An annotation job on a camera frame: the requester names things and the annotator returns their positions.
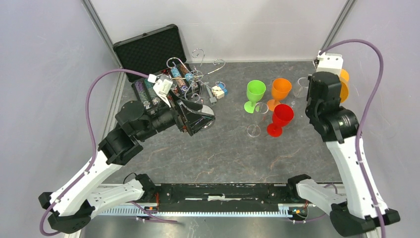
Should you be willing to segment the clear wine glass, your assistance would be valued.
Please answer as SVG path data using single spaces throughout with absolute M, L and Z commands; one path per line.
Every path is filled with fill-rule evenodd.
M 247 127 L 247 134 L 250 137 L 256 138 L 261 134 L 261 131 L 262 131 L 261 124 L 264 122 L 268 111 L 269 111 L 269 108 L 266 103 L 263 103 L 263 102 L 256 103 L 252 111 L 253 121 Z
M 301 77 L 296 81 L 296 83 L 292 87 L 292 94 L 293 94 L 293 100 L 291 102 L 292 107 L 295 106 L 297 99 L 304 98 L 307 96 L 308 88 L 309 88 L 309 80 L 307 77 Z

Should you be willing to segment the green plastic wine glass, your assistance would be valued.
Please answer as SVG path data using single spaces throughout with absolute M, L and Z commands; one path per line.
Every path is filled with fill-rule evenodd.
M 244 104 L 246 112 L 252 114 L 256 104 L 262 99 L 266 85 L 260 80 L 252 80 L 247 84 L 246 96 L 248 101 Z

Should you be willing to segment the red plastic wine glass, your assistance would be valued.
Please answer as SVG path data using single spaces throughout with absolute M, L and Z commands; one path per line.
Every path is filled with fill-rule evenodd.
M 279 104 L 274 108 L 272 123 L 266 128 L 271 137 L 279 137 L 283 133 L 283 127 L 287 126 L 294 118 L 293 109 L 286 104 Z

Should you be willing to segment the orange plastic wine glass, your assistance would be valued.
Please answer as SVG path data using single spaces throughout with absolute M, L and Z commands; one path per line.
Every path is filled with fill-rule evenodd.
M 274 111 L 275 107 L 280 105 L 280 101 L 285 99 L 292 89 L 292 84 L 285 78 L 277 78 L 272 83 L 271 96 L 267 102 L 268 109 Z

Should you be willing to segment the yellow plastic wine glass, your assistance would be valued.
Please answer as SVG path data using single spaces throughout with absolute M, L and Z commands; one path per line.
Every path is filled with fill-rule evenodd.
M 348 96 L 349 96 L 349 74 L 345 69 L 341 69 L 340 72 L 340 83 L 341 83 L 341 91 L 340 91 L 340 103 L 343 103 L 347 100 Z

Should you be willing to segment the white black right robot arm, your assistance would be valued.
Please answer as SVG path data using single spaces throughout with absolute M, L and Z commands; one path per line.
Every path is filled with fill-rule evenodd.
M 397 223 L 398 211 L 381 199 L 368 171 L 365 155 L 357 139 L 356 115 L 340 105 L 341 81 L 331 72 L 308 76 L 306 115 L 332 154 L 346 194 L 340 196 L 315 182 L 309 175 L 289 178 L 286 196 L 292 202 L 312 202 L 330 217 L 335 230 L 343 237 L 360 235 Z

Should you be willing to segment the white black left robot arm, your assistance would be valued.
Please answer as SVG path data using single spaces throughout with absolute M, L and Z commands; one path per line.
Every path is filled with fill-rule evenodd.
M 187 100 L 177 100 L 163 113 L 151 117 L 139 101 L 125 103 L 116 114 L 117 126 L 100 142 L 86 165 L 62 188 L 39 196 L 45 209 L 43 222 L 53 234 L 72 234 L 84 228 L 101 212 L 120 204 L 142 200 L 150 202 L 156 186 L 146 174 L 131 181 L 96 192 L 102 182 L 125 166 L 143 150 L 142 142 L 172 126 L 194 135 L 215 120 L 211 107 Z

